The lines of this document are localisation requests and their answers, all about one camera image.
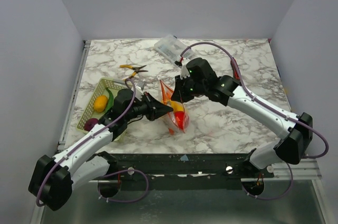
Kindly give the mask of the yellow toy bell pepper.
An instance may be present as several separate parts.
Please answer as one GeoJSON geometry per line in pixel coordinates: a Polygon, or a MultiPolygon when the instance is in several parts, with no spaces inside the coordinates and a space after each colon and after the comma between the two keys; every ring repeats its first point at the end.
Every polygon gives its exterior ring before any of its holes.
{"type": "Polygon", "coordinates": [[[173,108],[173,112],[185,112],[184,105],[177,101],[171,101],[169,102],[170,106],[173,108]]]}

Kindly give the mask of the clear zip top bag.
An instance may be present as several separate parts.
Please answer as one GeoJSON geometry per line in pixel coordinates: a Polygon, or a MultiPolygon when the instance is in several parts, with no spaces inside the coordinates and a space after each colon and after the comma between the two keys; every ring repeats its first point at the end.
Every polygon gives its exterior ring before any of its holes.
{"type": "Polygon", "coordinates": [[[171,96],[174,90],[158,77],[158,98],[159,101],[171,108],[173,111],[163,116],[171,135],[175,133],[186,133],[190,125],[189,113],[185,106],[177,101],[172,101],[171,96]]]}

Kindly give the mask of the red toy tomato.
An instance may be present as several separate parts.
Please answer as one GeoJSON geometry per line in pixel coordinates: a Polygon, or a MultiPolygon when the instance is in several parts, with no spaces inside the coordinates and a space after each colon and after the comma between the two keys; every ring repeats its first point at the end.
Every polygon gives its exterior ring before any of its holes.
{"type": "Polygon", "coordinates": [[[180,130],[184,130],[184,120],[185,120],[185,112],[184,111],[176,111],[174,112],[175,123],[180,130]]]}

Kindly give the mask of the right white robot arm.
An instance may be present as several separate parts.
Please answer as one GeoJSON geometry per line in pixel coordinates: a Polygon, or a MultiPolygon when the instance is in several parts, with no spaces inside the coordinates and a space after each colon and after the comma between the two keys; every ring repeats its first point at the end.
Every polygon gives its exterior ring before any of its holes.
{"type": "Polygon", "coordinates": [[[255,177],[262,169],[279,162],[296,165],[303,158],[312,140],[312,117],[284,111],[245,89],[239,80],[229,75],[218,77],[205,59],[196,58],[175,77],[172,101],[189,102],[197,96],[229,106],[269,128],[277,140],[253,149],[243,164],[243,172],[255,177]]]}

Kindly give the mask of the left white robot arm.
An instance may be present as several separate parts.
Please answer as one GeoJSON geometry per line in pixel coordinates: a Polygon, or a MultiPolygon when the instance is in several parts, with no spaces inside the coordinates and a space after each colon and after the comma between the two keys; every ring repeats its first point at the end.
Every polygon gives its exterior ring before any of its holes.
{"type": "Polygon", "coordinates": [[[134,91],[120,90],[111,109],[83,138],[53,157],[43,155],[37,160],[28,187],[28,191],[36,197],[36,205],[48,206],[56,211],[68,201],[79,180],[88,182],[100,176],[112,179],[117,173],[117,166],[111,161],[102,162],[91,175],[77,175],[77,172],[83,171],[85,163],[97,150],[120,136],[131,120],[145,116],[154,121],[172,110],[147,92],[137,99],[134,91]]]}

